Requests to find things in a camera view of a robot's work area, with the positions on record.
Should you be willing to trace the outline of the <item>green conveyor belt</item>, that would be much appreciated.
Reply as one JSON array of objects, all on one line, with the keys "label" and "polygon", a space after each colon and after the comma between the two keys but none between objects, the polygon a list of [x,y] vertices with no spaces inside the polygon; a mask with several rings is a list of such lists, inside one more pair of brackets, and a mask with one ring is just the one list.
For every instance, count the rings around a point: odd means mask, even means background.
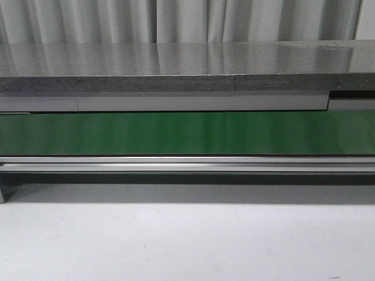
[{"label": "green conveyor belt", "polygon": [[1,155],[372,155],[373,111],[1,116]]}]

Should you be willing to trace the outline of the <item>dark granite counter slab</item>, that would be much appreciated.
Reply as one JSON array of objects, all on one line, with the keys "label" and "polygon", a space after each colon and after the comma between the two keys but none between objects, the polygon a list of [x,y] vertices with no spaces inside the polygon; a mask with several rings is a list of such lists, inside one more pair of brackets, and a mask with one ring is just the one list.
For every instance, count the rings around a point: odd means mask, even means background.
[{"label": "dark granite counter slab", "polygon": [[2,44],[2,92],[373,90],[372,40]]}]

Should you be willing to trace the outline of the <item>grey rear guard panel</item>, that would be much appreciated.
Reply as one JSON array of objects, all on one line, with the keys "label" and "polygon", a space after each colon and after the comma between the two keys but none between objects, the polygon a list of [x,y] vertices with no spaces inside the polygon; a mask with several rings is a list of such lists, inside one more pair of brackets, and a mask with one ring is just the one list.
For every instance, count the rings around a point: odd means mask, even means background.
[{"label": "grey rear guard panel", "polygon": [[372,110],[373,90],[3,92],[1,112]]}]

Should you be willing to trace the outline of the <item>grey pleated curtain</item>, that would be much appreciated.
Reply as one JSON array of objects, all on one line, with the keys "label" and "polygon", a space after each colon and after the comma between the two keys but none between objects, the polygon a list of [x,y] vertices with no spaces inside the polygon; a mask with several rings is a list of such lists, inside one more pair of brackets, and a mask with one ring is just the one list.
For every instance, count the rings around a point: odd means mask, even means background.
[{"label": "grey pleated curtain", "polygon": [[9,44],[373,38],[373,1],[1,2],[1,42]]}]

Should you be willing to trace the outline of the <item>aluminium conveyor frame rail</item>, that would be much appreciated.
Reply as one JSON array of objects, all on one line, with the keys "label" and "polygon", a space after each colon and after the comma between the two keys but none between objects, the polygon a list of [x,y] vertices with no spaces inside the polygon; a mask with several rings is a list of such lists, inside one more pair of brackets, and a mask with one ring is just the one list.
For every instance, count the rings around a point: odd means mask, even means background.
[{"label": "aluminium conveyor frame rail", "polygon": [[8,201],[372,205],[374,158],[2,157]]}]

